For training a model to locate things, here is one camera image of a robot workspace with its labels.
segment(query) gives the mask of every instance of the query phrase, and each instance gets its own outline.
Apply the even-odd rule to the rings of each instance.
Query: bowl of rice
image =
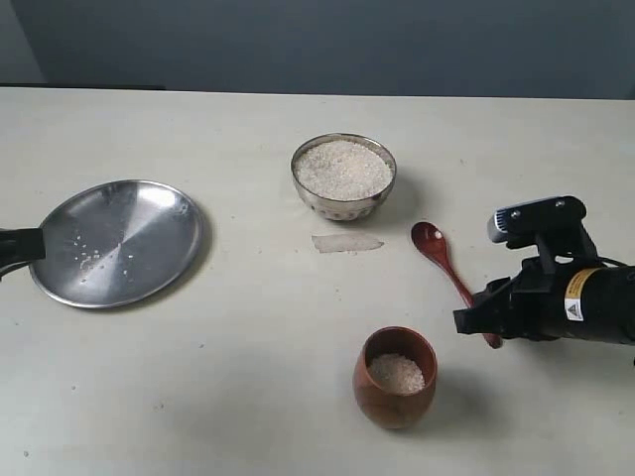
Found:
[[[392,190],[397,164],[384,146],[355,134],[325,134],[306,141],[291,159],[302,201],[329,220],[354,220],[381,205]]]

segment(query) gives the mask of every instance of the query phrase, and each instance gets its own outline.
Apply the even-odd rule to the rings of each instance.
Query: plate rim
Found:
[[[200,245],[202,243],[202,239],[204,236],[204,220],[203,220],[203,216],[202,216],[202,212],[200,210],[200,207],[196,204],[196,202],[186,193],[184,193],[183,191],[179,190],[178,188],[175,188],[174,186],[168,185],[166,183],[162,183],[160,181],[155,181],[155,180],[148,180],[148,179],[134,179],[134,178],[127,178],[127,179],[122,179],[122,180],[113,180],[113,181],[108,181],[99,185],[95,185],[92,186],[91,188],[87,188],[86,190],[83,190],[79,193],[76,193],[75,195],[71,196],[70,198],[68,198],[67,200],[65,200],[64,202],[62,202],[60,205],[58,205],[56,208],[54,208],[48,215],[47,217],[42,221],[42,223],[40,224],[40,228],[44,228],[44,226],[47,224],[47,222],[51,219],[51,217],[59,212],[60,210],[63,210],[65,207],[67,207],[70,203],[74,202],[75,200],[77,200],[78,198],[88,195],[96,190],[105,188],[106,186],[110,186],[110,185],[115,185],[118,183],[143,183],[143,184],[148,184],[148,185],[153,185],[153,186],[158,186],[164,189],[167,189],[169,191],[171,191],[172,193],[175,193],[179,196],[181,196],[189,205],[190,207],[194,210],[194,220],[196,223],[196,234],[192,240],[192,246],[190,247],[190,250],[188,252],[188,255],[185,257],[184,259],[184,265],[182,268],[180,268],[179,270],[177,270],[175,273],[173,273],[168,279],[164,280],[160,285],[152,288],[151,290],[142,293],[138,296],[135,297],[129,297],[127,299],[123,299],[117,302],[113,302],[113,303],[108,303],[108,304],[92,304],[92,303],[85,303],[85,302],[77,302],[75,300],[72,299],[68,299],[65,297],[61,297],[55,293],[53,293],[49,288],[47,288],[44,283],[42,283],[42,281],[40,280],[40,278],[38,277],[37,272],[35,271],[35,266],[36,266],[36,262],[31,263],[29,265],[29,272],[31,274],[31,278],[32,280],[35,282],[35,284],[38,286],[38,288],[40,288],[40,290],[42,292],[44,292],[49,298],[52,298],[58,302],[61,302],[62,304],[66,304],[69,305],[71,307],[77,307],[77,308],[83,308],[83,309],[109,309],[109,308],[113,308],[113,307],[121,307],[123,305],[128,305],[128,304],[132,304],[134,302],[138,302],[140,300],[143,300],[145,298],[148,298],[149,296],[158,293],[159,291],[164,290],[165,288],[167,288],[169,285],[171,285],[174,281],[176,281],[178,278],[180,278],[192,265],[193,261],[195,260],[196,256],[198,255],[198,252],[200,251]]]

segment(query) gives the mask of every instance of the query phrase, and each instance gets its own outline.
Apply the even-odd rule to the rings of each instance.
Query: yellow label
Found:
[[[565,312],[568,320],[584,321],[582,314],[582,289],[590,276],[601,268],[589,268],[573,275],[565,291]]]

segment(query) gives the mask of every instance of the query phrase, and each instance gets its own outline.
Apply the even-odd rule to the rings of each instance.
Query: red spoon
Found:
[[[472,307],[474,305],[472,294],[454,271],[454,268],[449,261],[449,246],[447,245],[447,241],[439,228],[427,221],[420,221],[413,226],[411,235],[413,243],[415,243],[415,246],[421,254],[445,271],[456,286],[456,289],[463,298],[465,305],[467,307]],[[503,345],[503,339],[501,339],[499,335],[483,334],[483,337],[489,346],[494,349],[498,349]]]

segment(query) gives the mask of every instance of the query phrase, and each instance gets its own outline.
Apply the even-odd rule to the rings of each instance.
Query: table surface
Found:
[[[433,221],[476,291],[531,253],[489,243],[492,211],[570,193],[598,249],[632,261],[634,125],[635,103],[619,101],[0,89],[0,226],[151,179],[188,193],[211,228],[190,276],[131,308],[67,307],[26,270],[3,279],[0,473],[628,472],[634,348],[493,351],[459,335],[459,297],[409,236]],[[376,139],[398,162],[365,221],[324,221],[294,190],[293,151],[327,132]],[[314,248],[312,235],[342,231],[385,245]],[[367,420],[351,388],[386,325],[422,332],[440,365],[430,412],[403,432]]]

